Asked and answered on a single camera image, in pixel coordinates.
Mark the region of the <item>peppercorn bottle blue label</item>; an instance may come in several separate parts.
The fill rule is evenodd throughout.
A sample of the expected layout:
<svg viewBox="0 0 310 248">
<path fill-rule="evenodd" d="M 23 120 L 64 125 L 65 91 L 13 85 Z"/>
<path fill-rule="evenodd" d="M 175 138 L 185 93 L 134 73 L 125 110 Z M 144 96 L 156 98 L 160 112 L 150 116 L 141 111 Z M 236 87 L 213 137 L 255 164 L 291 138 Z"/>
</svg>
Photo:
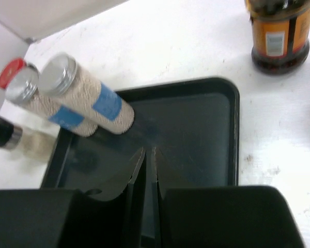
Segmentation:
<svg viewBox="0 0 310 248">
<path fill-rule="evenodd" d="M 38 81 L 35 70 L 29 67 L 19 70 L 8 83 L 6 100 L 76 135 L 89 137 L 95 133 L 97 124 L 40 94 L 36 85 Z"/>
</svg>

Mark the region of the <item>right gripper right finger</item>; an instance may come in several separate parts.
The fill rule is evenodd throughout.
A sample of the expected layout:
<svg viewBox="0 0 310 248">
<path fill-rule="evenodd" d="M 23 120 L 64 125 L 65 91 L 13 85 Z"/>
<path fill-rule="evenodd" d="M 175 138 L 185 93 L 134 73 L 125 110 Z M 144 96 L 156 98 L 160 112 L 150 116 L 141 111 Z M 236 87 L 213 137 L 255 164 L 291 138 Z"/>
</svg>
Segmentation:
<svg viewBox="0 0 310 248">
<path fill-rule="evenodd" d="M 156 247 L 304 247 L 284 196 L 264 185 L 199 188 L 151 152 Z"/>
</svg>

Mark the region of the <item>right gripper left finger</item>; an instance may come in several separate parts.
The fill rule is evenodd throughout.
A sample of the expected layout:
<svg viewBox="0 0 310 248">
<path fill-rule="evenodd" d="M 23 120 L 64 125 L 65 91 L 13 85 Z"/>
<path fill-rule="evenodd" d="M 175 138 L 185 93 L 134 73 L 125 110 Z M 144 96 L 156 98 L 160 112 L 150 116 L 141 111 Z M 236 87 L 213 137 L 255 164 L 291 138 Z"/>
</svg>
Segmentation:
<svg viewBox="0 0 310 248">
<path fill-rule="evenodd" d="M 139 247 L 146 151 L 88 191 L 0 190 L 0 247 Z"/>
</svg>

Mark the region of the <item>orange sauce jar red lid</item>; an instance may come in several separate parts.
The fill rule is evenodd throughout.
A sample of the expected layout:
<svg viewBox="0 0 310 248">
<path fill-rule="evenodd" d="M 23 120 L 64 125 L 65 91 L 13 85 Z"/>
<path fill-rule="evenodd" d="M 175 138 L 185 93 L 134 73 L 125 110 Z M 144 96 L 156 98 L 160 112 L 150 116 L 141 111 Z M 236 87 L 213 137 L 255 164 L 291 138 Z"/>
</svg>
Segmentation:
<svg viewBox="0 0 310 248">
<path fill-rule="evenodd" d="M 254 66 L 268 75 L 289 73 L 308 57 L 310 1 L 245 1 Z"/>
</svg>

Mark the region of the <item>peppercorn bottle silver cap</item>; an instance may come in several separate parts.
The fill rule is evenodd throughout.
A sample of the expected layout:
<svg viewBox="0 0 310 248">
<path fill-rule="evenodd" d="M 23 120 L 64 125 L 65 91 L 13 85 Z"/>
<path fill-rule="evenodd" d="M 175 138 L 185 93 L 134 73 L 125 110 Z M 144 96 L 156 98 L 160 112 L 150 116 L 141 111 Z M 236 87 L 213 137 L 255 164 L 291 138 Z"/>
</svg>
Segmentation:
<svg viewBox="0 0 310 248">
<path fill-rule="evenodd" d="M 66 53 L 48 61 L 37 88 L 113 134 L 123 134 L 133 125 L 132 106 Z"/>
</svg>

